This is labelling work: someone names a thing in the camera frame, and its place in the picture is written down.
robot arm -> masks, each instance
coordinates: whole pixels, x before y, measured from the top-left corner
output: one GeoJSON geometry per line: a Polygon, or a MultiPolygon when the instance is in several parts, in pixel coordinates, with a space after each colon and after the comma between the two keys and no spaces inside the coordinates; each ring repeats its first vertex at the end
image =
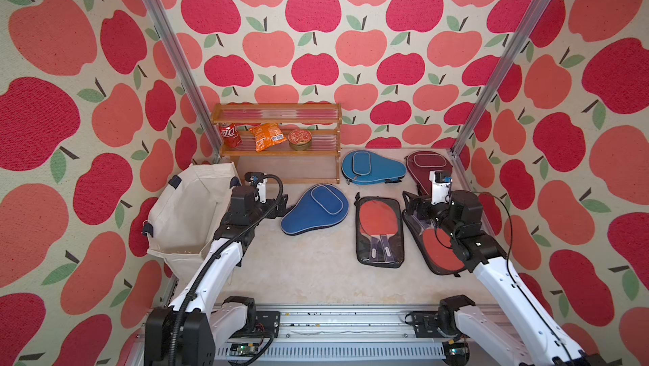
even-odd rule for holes
{"type": "Polygon", "coordinates": [[[212,308],[227,278],[234,267],[240,265],[253,241],[257,224],[264,218],[284,216],[290,209],[286,208],[288,196],[282,194],[284,188],[278,177],[247,173],[245,178],[250,185],[238,185],[232,189],[228,211],[214,232],[214,240],[199,270],[169,306],[154,309],[147,318],[145,366],[211,365],[216,348],[232,334],[253,332],[256,319],[254,299],[229,297],[218,311],[212,313],[212,308]],[[280,185],[277,199],[265,198],[268,177],[280,185]],[[182,333],[177,329],[179,322],[182,333]]]}
{"type": "Polygon", "coordinates": [[[406,199],[406,214],[431,220],[450,237],[453,253],[496,298],[524,346],[491,322],[466,296],[440,302],[440,329],[448,336],[470,336],[501,365],[605,365],[587,356],[552,319],[525,286],[498,242],[482,229],[482,204],[469,191],[450,192],[450,174],[431,172],[430,197],[406,199]]]}

wall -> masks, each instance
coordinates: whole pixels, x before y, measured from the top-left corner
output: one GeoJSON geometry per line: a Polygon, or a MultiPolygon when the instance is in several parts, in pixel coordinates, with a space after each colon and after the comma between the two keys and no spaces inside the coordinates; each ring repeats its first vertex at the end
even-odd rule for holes
{"type": "Polygon", "coordinates": [[[2,366],[122,365],[169,280],[142,222],[212,153],[134,1],[0,0],[2,366]]]}
{"type": "MultiPolygon", "coordinates": [[[[188,61],[210,109],[341,102],[343,143],[421,147],[450,146],[529,1],[178,0],[166,8],[181,43],[203,47],[202,60],[188,61]]],[[[508,86],[520,86],[520,75],[508,86]]]]}
{"type": "MultiPolygon", "coordinates": [[[[523,88],[489,104],[468,175],[505,196],[515,267],[555,320],[606,362],[649,365],[649,2],[559,1],[559,35],[516,59],[523,88]]],[[[480,199],[506,247],[504,210],[480,199]]]]}

blue paddle case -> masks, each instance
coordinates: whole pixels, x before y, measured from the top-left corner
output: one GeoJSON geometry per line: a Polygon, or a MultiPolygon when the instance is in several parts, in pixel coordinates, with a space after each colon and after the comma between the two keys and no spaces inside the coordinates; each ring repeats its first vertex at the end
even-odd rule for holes
{"type": "Polygon", "coordinates": [[[317,184],[300,197],[280,226],[287,235],[298,235],[336,225],[348,212],[349,202],[342,191],[330,184],[317,184]]]}
{"type": "Polygon", "coordinates": [[[343,175],[348,183],[399,183],[406,175],[406,166],[400,161],[359,149],[349,152],[343,159],[343,175]]]}

soda can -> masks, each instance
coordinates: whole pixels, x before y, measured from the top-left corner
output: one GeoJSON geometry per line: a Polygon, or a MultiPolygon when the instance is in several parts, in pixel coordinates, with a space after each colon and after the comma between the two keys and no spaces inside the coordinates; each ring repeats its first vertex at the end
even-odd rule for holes
{"type": "Polygon", "coordinates": [[[241,136],[237,130],[237,126],[234,123],[220,123],[219,124],[219,133],[223,138],[223,142],[229,148],[236,148],[241,144],[241,136]]]}

white bag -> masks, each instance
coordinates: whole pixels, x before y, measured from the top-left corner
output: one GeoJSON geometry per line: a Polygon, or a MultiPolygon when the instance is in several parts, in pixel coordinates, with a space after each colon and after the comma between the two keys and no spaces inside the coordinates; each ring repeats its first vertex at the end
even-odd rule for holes
{"type": "Polygon", "coordinates": [[[180,183],[167,184],[149,212],[147,253],[164,259],[185,286],[207,256],[230,204],[231,180],[238,176],[234,163],[220,163],[193,165],[178,177],[180,183]]]}

